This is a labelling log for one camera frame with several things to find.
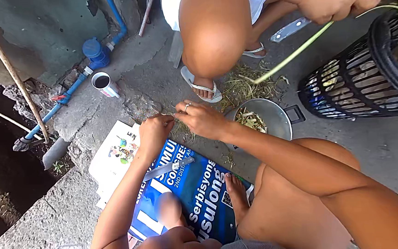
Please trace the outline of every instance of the knee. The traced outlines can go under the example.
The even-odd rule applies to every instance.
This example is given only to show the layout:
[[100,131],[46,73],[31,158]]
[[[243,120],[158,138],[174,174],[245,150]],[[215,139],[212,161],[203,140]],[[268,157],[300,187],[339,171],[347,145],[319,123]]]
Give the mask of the knee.
[[200,25],[187,33],[188,37],[182,36],[183,62],[199,77],[213,78],[228,72],[245,50],[247,35],[242,27]]
[[360,163],[356,157],[339,144],[314,137],[293,139],[291,142],[307,147],[325,156],[329,156],[360,171]]

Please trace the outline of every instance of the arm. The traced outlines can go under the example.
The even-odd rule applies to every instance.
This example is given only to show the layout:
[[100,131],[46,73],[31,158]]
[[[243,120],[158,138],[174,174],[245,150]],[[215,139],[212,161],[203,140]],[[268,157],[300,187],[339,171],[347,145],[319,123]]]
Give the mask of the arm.
[[[176,109],[185,110],[186,102]],[[243,148],[318,196],[360,248],[398,248],[398,195],[372,178],[306,147],[228,121],[210,107],[194,103],[176,117],[197,135]]]
[[92,249],[128,248],[127,232],[133,218],[139,188],[148,167],[161,152],[173,126],[174,118],[161,114],[147,118],[141,124],[141,145],[130,168],[99,216],[91,242]]

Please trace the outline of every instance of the pot handle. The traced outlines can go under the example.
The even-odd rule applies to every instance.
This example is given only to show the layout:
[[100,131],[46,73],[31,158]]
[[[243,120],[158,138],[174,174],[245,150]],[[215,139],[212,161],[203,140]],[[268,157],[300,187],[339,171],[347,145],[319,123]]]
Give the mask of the pot handle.
[[291,111],[291,110],[294,110],[294,111],[296,112],[296,115],[297,115],[297,119],[291,121],[291,124],[292,124],[292,125],[307,120],[307,118],[303,115],[303,113],[302,113],[302,111],[300,110],[300,108],[299,108],[298,105],[292,105],[292,106],[286,107],[286,108],[284,109],[284,111],[285,111],[286,113],[287,113],[288,111]]

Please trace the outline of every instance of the white mug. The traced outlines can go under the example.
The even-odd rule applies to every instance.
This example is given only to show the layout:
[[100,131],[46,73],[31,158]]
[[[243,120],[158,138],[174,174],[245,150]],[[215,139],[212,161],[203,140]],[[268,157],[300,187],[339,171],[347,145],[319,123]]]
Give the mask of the white mug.
[[111,81],[110,76],[104,72],[98,72],[91,77],[91,85],[107,97],[119,98],[119,87]]

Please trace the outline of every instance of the bare foot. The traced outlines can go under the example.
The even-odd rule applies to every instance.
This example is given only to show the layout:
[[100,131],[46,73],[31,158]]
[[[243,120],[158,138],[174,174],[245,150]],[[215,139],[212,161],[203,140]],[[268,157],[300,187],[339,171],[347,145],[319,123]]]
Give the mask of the bare foot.
[[[260,44],[260,42],[258,42],[258,41],[252,42],[247,46],[247,49],[245,51],[253,51],[253,50],[256,50],[261,47],[262,47],[262,45]],[[254,54],[260,55],[260,56],[265,56],[267,54],[267,51],[265,51],[265,49],[264,49],[264,50],[254,53]]]
[[248,205],[245,187],[241,180],[230,173],[225,174],[225,183],[231,203],[233,204],[236,225],[239,224],[248,212]]
[[[195,84],[197,86],[204,86],[209,89],[213,89],[213,87],[214,87],[213,79],[200,78],[197,76],[195,76],[195,81],[193,82],[193,84]],[[194,87],[193,87],[193,92],[195,92],[198,96],[201,96],[202,98],[210,98],[211,99],[214,97],[214,93],[209,92],[209,91],[200,90],[200,89],[197,89]]]

